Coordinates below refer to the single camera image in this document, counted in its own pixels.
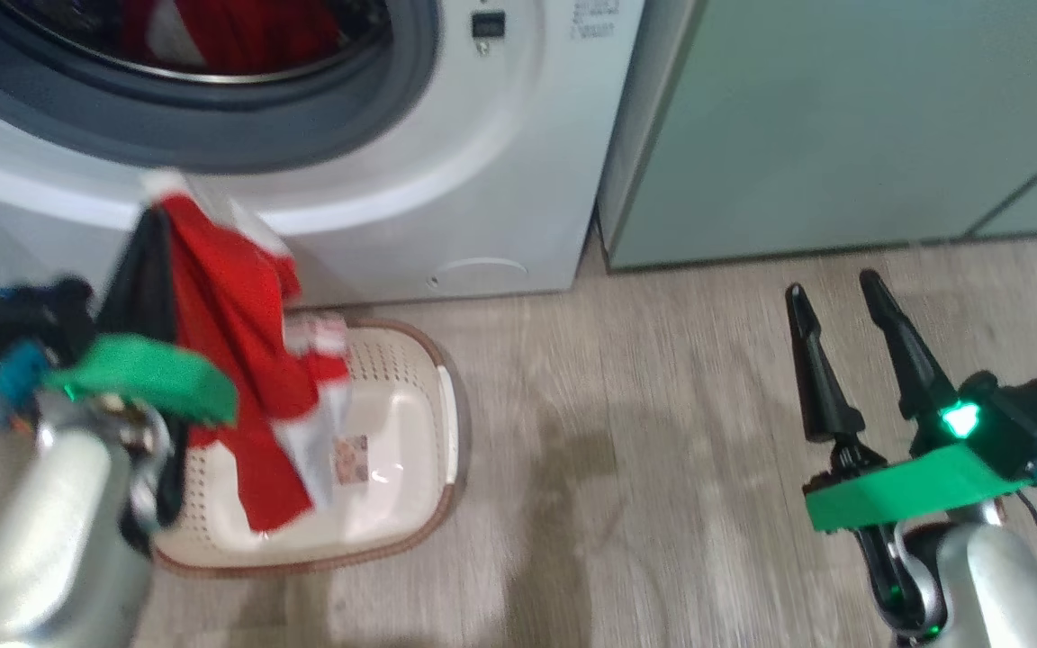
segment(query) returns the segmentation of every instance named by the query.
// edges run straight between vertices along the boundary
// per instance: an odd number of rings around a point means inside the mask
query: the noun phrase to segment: beige plastic basket
[[[337,487],[328,511],[257,534],[239,502],[230,451],[218,443],[189,450],[180,519],[156,540],[162,565],[213,576],[335,569],[414,548],[446,519],[458,480],[458,416],[440,350],[396,321],[355,321],[348,336],[345,434],[366,435],[369,480]]]

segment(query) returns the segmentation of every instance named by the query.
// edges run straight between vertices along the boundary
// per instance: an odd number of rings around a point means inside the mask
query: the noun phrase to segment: washing machine drum
[[[317,163],[411,110],[438,0],[0,0],[0,119],[109,161]]]

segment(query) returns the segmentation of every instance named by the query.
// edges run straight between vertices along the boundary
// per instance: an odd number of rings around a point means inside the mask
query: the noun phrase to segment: washing machine
[[[305,304],[570,286],[643,0],[370,1],[329,57],[217,69],[51,1],[0,0],[0,286],[105,286],[157,167],[259,215]]]

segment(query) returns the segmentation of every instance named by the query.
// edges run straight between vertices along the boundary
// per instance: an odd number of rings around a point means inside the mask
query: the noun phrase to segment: green light
[[[969,438],[979,426],[979,406],[974,402],[958,402],[942,412],[943,422],[951,434],[961,440]]]

